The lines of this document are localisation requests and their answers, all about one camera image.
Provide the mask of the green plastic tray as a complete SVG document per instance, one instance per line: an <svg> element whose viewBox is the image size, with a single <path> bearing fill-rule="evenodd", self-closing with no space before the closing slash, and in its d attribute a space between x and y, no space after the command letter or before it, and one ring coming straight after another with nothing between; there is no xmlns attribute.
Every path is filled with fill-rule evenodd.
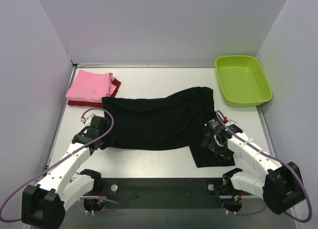
<svg viewBox="0 0 318 229"><path fill-rule="evenodd" d="M215 60L223 100L230 107L254 107L271 100L273 93L259 61L231 55Z"/></svg>

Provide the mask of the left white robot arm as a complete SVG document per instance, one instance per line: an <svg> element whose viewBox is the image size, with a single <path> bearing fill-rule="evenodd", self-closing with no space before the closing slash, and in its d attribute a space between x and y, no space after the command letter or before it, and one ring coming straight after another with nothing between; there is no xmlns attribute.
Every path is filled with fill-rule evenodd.
<svg viewBox="0 0 318 229"><path fill-rule="evenodd" d="M81 165L95 150L105 149L107 134L114 125L113 117L93 116L90 125L77 133L61 160L48 169L35 186L28 185L22 193L21 221L41 229L57 229L67 210L89 193L101 196L106 187L97 171Z"/></svg>

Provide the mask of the black t shirt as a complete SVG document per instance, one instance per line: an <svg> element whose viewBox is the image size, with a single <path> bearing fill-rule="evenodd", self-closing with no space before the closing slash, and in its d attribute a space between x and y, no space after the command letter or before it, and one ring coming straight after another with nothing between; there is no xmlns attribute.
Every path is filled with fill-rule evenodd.
<svg viewBox="0 0 318 229"><path fill-rule="evenodd" d="M205 123L216 117L214 91L192 87L165 98L102 98L114 126L111 146L120 149L164 151L189 147L198 168L233 166L201 146Z"/></svg>

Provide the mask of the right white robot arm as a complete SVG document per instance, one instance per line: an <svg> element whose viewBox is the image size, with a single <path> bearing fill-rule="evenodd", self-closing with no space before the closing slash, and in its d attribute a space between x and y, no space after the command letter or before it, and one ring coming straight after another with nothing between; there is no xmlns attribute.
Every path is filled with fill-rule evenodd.
<svg viewBox="0 0 318 229"><path fill-rule="evenodd" d="M301 173L293 162L283 165L271 158L236 124L224 126L218 119L205 123L202 147L212 151L218 160L238 155L259 175L253 176L235 168L223 175L223 190L242 191L263 199L275 214L282 214L305 199L300 186Z"/></svg>

